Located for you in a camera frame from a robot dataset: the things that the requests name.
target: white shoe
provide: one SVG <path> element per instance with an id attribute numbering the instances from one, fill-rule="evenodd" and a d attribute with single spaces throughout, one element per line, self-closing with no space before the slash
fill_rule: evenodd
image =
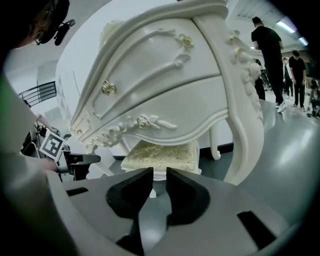
<path id="1" fill-rule="evenodd" d="M 286 108 L 288 107 L 288 105 L 283 101 L 282 103 L 281 103 L 281 105 L 279 106 L 279 109 L 278 109 L 278 113 L 281 113 L 281 112 L 283 112 Z"/>

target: fluorescent light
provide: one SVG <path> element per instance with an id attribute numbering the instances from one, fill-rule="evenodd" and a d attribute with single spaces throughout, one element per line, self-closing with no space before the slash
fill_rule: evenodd
<path id="1" fill-rule="evenodd" d="M 303 37 L 300 37 L 300 38 L 299 38 L 299 41 L 300 41 L 301 43 L 303 43 L 304 46 L 307 46 L 307 45 L 308 45 L 307 40 L 304 39 Z"/>
<path id="2" fill-rule="evenodd" d="M 290 33 L 294 33 L 295 32 L 291 27 L 289 27 L 286 23 L 284 23 L 282 21 L 278 21 L 277 24 L 280 27 L 284 28 L 286 31 L 290 32 Z"/>

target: white vanity table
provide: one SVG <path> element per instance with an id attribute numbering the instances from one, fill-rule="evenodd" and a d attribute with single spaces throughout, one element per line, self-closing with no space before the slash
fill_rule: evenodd
<path id="1" fill-rule="evenodd" d="M 123 136 L 173 146 L 210 132 L 212 155 L 219 158 L 217 125 L 226 120 L 234 153 L 225 181 L 243 181 L 258 161 L 264 131 L 252 84 L 257 70 L 227 28 L 227 13 L 223 0 L 185 0 L 118 27 L 98 53 L 77 106 L 62 110 L 88 152 L 126 147 Z M 58 67 L 65 95 L 66 71 Z"/>

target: ceiling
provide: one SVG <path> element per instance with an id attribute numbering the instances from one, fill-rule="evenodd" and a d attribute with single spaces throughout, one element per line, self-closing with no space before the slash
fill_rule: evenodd
<path id="1" fill-rule="evenodd" d="M 295 29 L 293 23 L 285 17 L 274 5 L 267 0 L 228 0 L 229 14 L 228 24 L 231 28 L 240 32 L 239 37 L 248 45 L 252 46 L 251 32 L 255 29 L 252 18 L 259 17 L 266 27 L 275 30 L 282 39 L 284 52 L 292 49 L 302 50 L 305 47 L 298 40 L 299 34 L 289 33 L 277 25 L 283 21 Z"/>
<path id="2" fill-rule="evenodd" d="M 58 60 L 78 28 L 93 13 L 110 2 L 110 0 L 69 1 L 69 12 L 65 20 L 75 19 L 76 23 L 67 33 L 62 44 L 55 46 L 54 41 L 51 40 L 40 46 L 28 45 L 21 49 L 12 50 L 4 66 L 6 73 L 18 74 L 21 70 L 29 70 L 45 62 Z M 302 44 L 298 41 L 297 33 L 289 34 L 276 25 L 277 21 L 282 19 L 286 19 L 287 24 L 290 24 L 290 21 L 269 2 L 265 0 L 227 0 L 227 3 L 229 7 L 227 22 L 231 28 L 240 31 L 240 38 L 248 45 L 252 46 L 251 32 L 255 29 L 251 19 L 258 16 L 267 27 L 273 28 L 279 34 L 286 52 L 295 48 L 298 50 L 303 49 Z"/>
<path id="3" fill-rule="evenodd" d="M 110 0 L 69 0 L 70 6 L 65 21 L 74 19 L 75 25 L 68 31 L 61 45 L 56 46 L 53 40 L 42 45 L 27 45 L 10 52 L 4 64 L 6 73 L 15 74 L 20 70 L 38 67 L 44 62 L 58 60 L 71 37 L 80 26 Z"/>

